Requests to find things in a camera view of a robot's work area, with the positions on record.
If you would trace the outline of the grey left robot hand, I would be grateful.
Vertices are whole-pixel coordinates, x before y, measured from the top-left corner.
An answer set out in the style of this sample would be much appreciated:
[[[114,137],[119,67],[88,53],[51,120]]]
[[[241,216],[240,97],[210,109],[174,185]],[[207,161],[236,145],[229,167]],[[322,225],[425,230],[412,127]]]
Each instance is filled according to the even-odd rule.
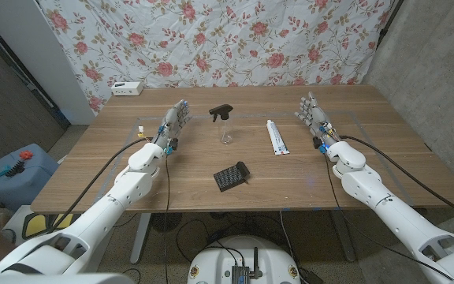
[[[188,102],[182,99],[167,110],[151,142],[161,147],[167,155],[176,151],[180,132],[190,119]]]

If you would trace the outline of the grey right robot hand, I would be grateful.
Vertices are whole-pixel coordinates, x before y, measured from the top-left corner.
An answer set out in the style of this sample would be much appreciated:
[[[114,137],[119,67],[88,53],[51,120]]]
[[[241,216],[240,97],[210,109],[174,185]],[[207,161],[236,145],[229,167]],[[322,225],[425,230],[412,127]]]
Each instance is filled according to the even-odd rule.
[[[308,92],[307,97],[301,98],[300,110],[295,112],[295,116],[309,128],[313,136],[313,147],[322,154],[326,154],[333,144],[340,141],[329,116],[318,105],[313,92]]]

